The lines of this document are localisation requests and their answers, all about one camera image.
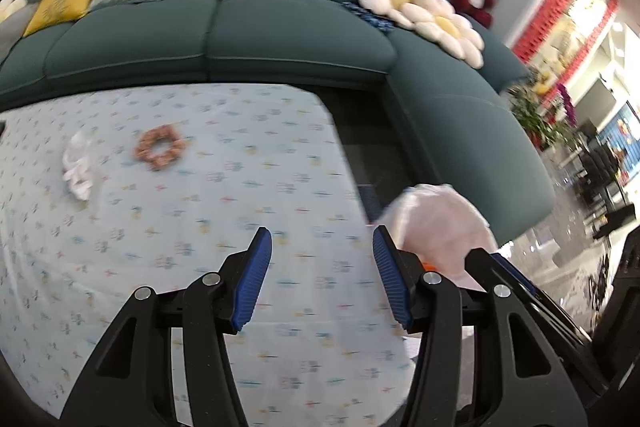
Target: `sofa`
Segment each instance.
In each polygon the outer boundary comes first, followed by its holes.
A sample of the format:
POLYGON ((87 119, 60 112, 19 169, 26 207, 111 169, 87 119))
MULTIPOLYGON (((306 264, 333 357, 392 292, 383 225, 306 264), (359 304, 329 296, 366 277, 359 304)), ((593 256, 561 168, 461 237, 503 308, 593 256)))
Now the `sofa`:
POLYGON ((14 46, 0 67, 0 109, 184 82, 374 90, 420 181, 452 185, 499 243, 545 217, 551 181, 498 95, 527 77, 511 51, 472 21, 486 46, 476 71, 412 32, 386 36, 343 1, 354 0, 162 0, 99 9, 14 46))

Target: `white trash bag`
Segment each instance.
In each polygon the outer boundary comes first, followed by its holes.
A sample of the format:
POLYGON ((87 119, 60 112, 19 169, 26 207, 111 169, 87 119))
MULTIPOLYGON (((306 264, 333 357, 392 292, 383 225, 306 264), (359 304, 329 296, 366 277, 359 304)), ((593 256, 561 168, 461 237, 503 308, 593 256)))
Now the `white trash bag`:
POLYGON ((89 160, 89 146, 91 140, 87 140, 81 131, 71 137, 62 154, 62 165, 65 169, 63 176, 69 182, 69 190, 81 201, 87 201, 94 185, 94 176, 91 172, 89 160))
POLYGON ((482 287, 465 271, 474 248, 498 251, 482 214, 450 185, 417 185, 404 190, 376 225, 385 225, 396 248, 415 253, 462 288, 482 287))

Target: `blue gripper pad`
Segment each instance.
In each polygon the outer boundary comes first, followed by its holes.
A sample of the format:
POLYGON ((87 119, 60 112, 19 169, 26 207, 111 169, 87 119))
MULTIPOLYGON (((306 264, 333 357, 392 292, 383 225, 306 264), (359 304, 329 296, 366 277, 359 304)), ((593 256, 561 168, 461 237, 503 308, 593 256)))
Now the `blue gripper pad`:
POLYGON ((385 230, 383 233, 381 227, 377 227, 373 231, 373 257, 378 265, 380 279, 385 287, 394 318, 407 330, 412 321, 409 311, 409 288, 404 283, 394 259, 395 251, 396 247, 388 232, 385 230))
POLYGON ((271 233, 267 229, 258 230, 247 254, 250 258, 236 286, 234 313, 231 316, 231 324, 236 331, 240 331, 251 320, 271 261, 271 233))

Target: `table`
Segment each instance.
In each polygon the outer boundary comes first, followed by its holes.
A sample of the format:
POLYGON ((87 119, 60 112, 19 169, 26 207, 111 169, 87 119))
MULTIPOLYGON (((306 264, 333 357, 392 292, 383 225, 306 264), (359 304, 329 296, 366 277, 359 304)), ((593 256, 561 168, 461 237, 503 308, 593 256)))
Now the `table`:
MULTIPOLYGON (((273 234, 252 321, 226 345, 250 425, 378 425, 413 373, 370 252, 370 230, 331 118, 290 86, 119 89, 0 115, 0 349, 59 416, 84 361, 132 291, 187 286, 273 234), (175 123, 188 142, 165 171, 132 150, 175 123), (62 151, 92 139, 86 203, 62 151)), ((189 423, 180 330, 178 419, 189 423)))

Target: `silver screw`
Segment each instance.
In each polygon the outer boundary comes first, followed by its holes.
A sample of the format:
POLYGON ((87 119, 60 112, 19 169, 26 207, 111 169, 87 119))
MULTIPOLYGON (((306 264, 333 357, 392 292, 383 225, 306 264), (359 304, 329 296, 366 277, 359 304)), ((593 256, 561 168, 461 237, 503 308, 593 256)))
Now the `silver screw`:
POLYGON ((442 276, 437 272, 427 272, 422 276, 422 280, 427 284, 440 284, 442 282, 442 276))
POLYGON ((151 289, 146 286, 142 286, 142 288, 138 288, 133 296, 139 301, 143 301, 148 299, 151 296, 151 289))
POLYGON ((511 290, 509 289, 508 286, 505 286, 504 284, 497 284, 494 286, 494 293, 498 297, 505 298, 511 295, 511 290))
POLYGON ((215 286, 220 282, 220 280, 221 280, 220 275, 213 272, 213 273, 207 273, 206 276, 202 278, 202 283, 205 286, 215 286))

